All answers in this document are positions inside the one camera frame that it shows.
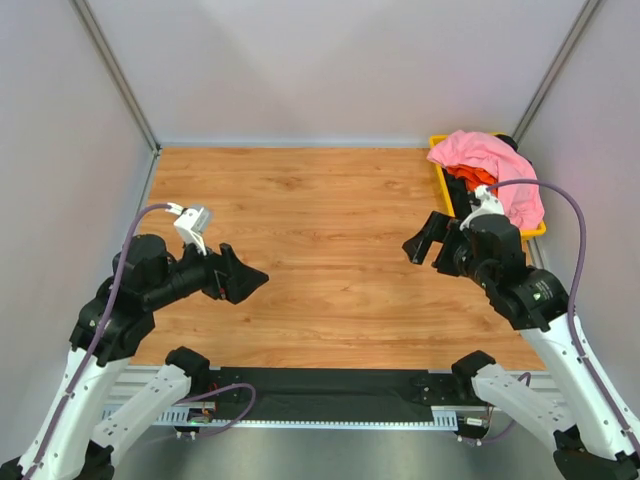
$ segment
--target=gray wall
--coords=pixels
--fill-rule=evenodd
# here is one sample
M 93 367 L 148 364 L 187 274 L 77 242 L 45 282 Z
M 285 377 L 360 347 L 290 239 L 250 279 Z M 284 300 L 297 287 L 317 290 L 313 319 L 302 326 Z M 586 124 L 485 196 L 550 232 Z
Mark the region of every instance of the gray wall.
M 496 414 L 496 431 L 506 418 Z M 451 433 L 236 428 L 180 444 L 155 427 L 134 445 L 116 480 L 561 480 L 551 454 L 526 430 L 482 448 Z
M 578 313 L 595 352 L 640 413 L 640 4 L 604 2 L 522 142 L 542 179 L 584 209 L 587 262 Z M 578 229 L 573 211 L 543 192 L 547 264 L 569 285 Z
M 43 420 L 150 158 L 70 3 L 0 2 L 0 463 Z
M 583 0 L 90 0 L 165 144 L 513 130 Z

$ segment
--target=white wall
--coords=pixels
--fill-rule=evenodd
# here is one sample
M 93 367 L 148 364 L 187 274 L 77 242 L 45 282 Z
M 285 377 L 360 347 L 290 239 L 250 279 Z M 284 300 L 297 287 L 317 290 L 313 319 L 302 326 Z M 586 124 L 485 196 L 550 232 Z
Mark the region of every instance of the white wall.
M 165 144 L 513 130 L 583 0 L 90 0 Z
M 538 174 L 575 195 L 588 229 L 578 312 L 615 385 L 640 414 L 640 5 L 604 2 L 522 142 Z M 568 287 L 578 230 L 543 193 L 548 265 Z
M 0 2 L 0 463 L 42 422 L 150 158 L 70 3 Z

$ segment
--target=gray floor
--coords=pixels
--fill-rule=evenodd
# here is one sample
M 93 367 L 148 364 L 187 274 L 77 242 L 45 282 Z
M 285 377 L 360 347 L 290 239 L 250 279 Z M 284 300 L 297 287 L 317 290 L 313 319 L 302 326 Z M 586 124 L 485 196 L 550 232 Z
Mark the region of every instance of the gray floor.
M 504 425 L 498 417 L 496 427 Z M 551 455 L 522 429 L 481 448 L 441 432 L 235 428 L 193 444 L 154 427 L 134 445 L 116 480 L 455 479 L 560 480 Z

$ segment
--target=wood grain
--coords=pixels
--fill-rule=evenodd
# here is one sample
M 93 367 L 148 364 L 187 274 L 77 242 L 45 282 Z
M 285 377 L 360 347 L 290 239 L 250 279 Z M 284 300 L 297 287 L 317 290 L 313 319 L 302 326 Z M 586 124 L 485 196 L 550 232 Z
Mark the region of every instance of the wood grain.
M 149 202 L 206 205 L 207 244 L 230 243 L 270 281 L 240 305 L 196 294 L 158 312 L 135 362 L 160 364 L 185 345 L 212 365 L 438 369 L 481 349 L 508 369 L 542 369 L 480 288 L 407 261 L 402 243 L 443 208 L 425 156 L 165 149 Z M 142 231 L 180 255 L 165 213 Z

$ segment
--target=robotic arm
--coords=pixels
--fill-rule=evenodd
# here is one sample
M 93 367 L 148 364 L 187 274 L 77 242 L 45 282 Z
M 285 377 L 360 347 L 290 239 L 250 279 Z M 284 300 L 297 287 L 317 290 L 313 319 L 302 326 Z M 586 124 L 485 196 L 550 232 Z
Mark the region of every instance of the robotic arm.
M 201 290 L 237 304 L 269 277 L 245 264 L 230 245 L 207 248 L 202 233 L 211 219 L 201 206 L 183 209 L 174 226 L 185 242 L 176 260 L 156 235 L 133 238 L 114 308 L 86 366 L 82 366 L 105 312 L 114 277 L 81 310 L 71 334 L 67 367 L 38 435 L 20 458 L 0 467 L 1 480 L 109 480 L 124 453 L 166 408 L 208 386 L 209 361 L 185 347 L 171 352 L 158 375 L 112 417 L 96 425 L 104 402 L 140 342 L 153 330 L 153 312 Z M 122 252 L 113 259 L 114 276 Z M 70 379 L 81 369 L 69 393 Z
M 579 318 L 569 317 L 567 292 L 552 273 L 526 265 L 520 232 L 504 215 L 498 199 L 484 186 L 475 193 L 480 206 L 464 221 L 432 212 L 403 249 L 412 263 L 422 264 L 433 242 L 441 243 L 433 267 L 446 275 L 469 277 L 485 290 L 495 311 L 545 363 L 569 408 L 514 382 L 484 352 L 454 364 L 453 373 L 468 395 L 502 409 L 544 443 L 565 478 L 638 478 L 640 461 L 634 443 L 640 422 L 589 346 Z M 585 365 L 587 361 L 597 378 Z M 612 403 L 623 412 L 622 422 Z

